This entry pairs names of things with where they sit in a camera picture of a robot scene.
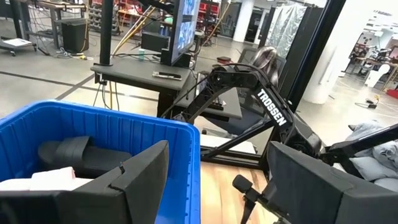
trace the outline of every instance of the gray concrete floor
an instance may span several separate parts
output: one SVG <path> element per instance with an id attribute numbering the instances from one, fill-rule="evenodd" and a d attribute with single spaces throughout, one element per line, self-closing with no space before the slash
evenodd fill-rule
<path id="1" fill-rule="evenodd" d="M 0 19 L 0 35 L 15 36 L 12 21 Z M 115 47 L 120 37 L 114 37 L 112 46 Z M 46 45 L 51 54 L 54 49 L 51 40 L 35 40 L 39 45 Z M 128 52 L 135 46 L 134 41 L 126 44 L 120 52 Z M 248 44 L 232 42 L 219 38 L 214 47 L 204 47 L 200 52 L 197 71 L 210 70 L 216 63 L 218 56 L 229 56 L 237 61 L 240 52 Z M 94 84 L 93 72 L 90 67 L 99 60 L 99 33 L 90 33 L 90 49 L 85 52 L 94 60 L 60 59 L 45 56 L 32 49 L 25 49 L 11 57 L 8 52 L 0 50 L 0 118 L 38 100 L 58 99 L 92 105 L 96 95 L 97 85 Z M 157 93 L 142 88 L 118 84 L 119 104 L 121 111 L 131 113 L 156 115 Z M 378 90 L 363 87 L 363 81 L 354 76 L 340 78 L 330 98 L 324 105 L 314 105 L 301 101 L 298 106 L 299 115 L 313 128 L 313 130 L 327 144 L 342 141 L 350 134 L 347 125 L 356 124 L 367 119 L 376 119 L 385 125 L 392 125 L 398 121 L 398 100 L 381 93 L 381 102 L 377 109 L 369 110 L 355 105 L 364 103 L 366 98 L 379 94 Z M 95 106 L 104 107 L 99 96 Z M 198 129 L 203 127 L 221 130 L 203 117 L 195 121 Z M 271 131 L 250 139 L 262 152 L 266 139 Z"/>

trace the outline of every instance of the black table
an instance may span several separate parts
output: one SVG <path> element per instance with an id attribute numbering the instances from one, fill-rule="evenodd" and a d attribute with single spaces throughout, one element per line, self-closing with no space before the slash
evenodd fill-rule
<path id="1" fill-rule="evenodd" d="M 102 80 L 136 86 L 146 90 L 159 92 L 157 104 L 157 117 L 160 117 L 176 99 L 185 94 L 194 84 L 196 79 L 193 72 L 187 68 L 170 67 L 159 63 L 140 61 L 134 58 L 113 58 L 112 66 L 94 65 L 91 70 L 101 76 Z M 182 80 L 168 80 L 155 78 L 153 72 L 167 72 L 181 75 Z M 195 91 L 191 91 L 188 98 L 178 102 L 175 108 L 168 114 L 179 113 L 186 108 L 194 99 Z M 229 118 L 242 118 L 239 106 L 238 94 L 235 88 L 222 94 L 220 98 L 226 102 L 224 110 L 206 108 L 201 114 L 204 117 L 220 119 L 223 121 Z"/>

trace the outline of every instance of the wooden floor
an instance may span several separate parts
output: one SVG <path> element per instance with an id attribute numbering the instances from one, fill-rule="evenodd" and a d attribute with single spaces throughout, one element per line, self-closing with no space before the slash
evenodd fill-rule
<path id="1" fill-rule="evenodd" d="M 262 192 L 266 186 L 260 170 L 201 163 L 201 223 L 240 224 L 244 201 L 242 194 L 232 186 L 236 175 L 241 174 Z M 257 203 L 248 224 L 273 224 L 277 218 Z"/>

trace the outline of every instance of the blue plastic bin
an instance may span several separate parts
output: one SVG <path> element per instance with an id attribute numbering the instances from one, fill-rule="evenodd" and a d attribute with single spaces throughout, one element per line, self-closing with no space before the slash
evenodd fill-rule
<path id="1" fill-rule="evenodd" d="M 200 142 L 190 124 L 61 101 L 26 106 L 0 120 L 0 181 L 30 177 L 45 141 L 92 136 L 105 149 L 140 153 L 169 141 L 169 173 L 156 223 L 200 223 Z"/>

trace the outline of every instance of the monitor screen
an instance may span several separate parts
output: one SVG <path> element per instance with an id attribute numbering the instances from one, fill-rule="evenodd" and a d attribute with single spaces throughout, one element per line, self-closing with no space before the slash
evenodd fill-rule
<path id="1" fill-rule="evenodd" d="M 173 31 L 170 39 L 171 64 L 193 45 L 200 0 L 175 1 Z"/>

